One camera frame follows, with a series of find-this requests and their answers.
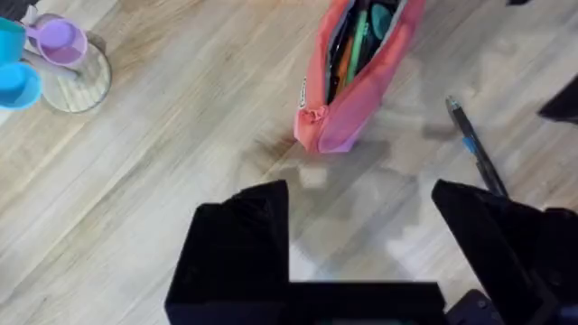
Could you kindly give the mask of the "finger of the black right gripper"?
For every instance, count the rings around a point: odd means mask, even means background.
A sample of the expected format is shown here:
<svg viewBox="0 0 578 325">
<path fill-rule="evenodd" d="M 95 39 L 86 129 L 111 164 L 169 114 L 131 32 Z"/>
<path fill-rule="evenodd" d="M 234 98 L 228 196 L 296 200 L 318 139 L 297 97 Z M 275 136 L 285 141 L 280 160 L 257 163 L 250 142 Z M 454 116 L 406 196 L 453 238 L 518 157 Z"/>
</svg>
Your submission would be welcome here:
<svg viewBox="0 0 578 325">
<path fill-rule="evenodd" d="M 578 79 L 574 78 L 539 111 L 542 118 L 576 125 L 578 112 Z"/>
</svg>

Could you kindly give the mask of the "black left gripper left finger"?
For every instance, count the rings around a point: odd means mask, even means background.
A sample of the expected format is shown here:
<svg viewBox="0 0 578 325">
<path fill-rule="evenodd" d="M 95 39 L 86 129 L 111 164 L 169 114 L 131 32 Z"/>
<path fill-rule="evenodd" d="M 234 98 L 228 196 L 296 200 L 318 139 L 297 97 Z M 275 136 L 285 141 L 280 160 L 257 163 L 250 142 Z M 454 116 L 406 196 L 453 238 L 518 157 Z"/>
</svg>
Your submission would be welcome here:
<svg viewBox="0 0 578 325">
<path fill-rule="evenodd" d="M 283 180 L 196 208 L 164 301 L 171 324 L 278 324 L 289 283 Z"/>
</svg>

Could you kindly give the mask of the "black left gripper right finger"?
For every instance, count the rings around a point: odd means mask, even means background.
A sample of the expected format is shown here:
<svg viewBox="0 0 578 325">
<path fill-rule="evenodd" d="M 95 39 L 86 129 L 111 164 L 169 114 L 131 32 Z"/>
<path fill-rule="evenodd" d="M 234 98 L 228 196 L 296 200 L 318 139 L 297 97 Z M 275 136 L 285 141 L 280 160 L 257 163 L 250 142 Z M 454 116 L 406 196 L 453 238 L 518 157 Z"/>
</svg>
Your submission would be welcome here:
<svg viewBox="0 0 578 325">
<path fill-rule="evenodd" d="M 505 324 L 577 322 L 577 214 L 439 180 L 433 203 Z"/>
</svg>

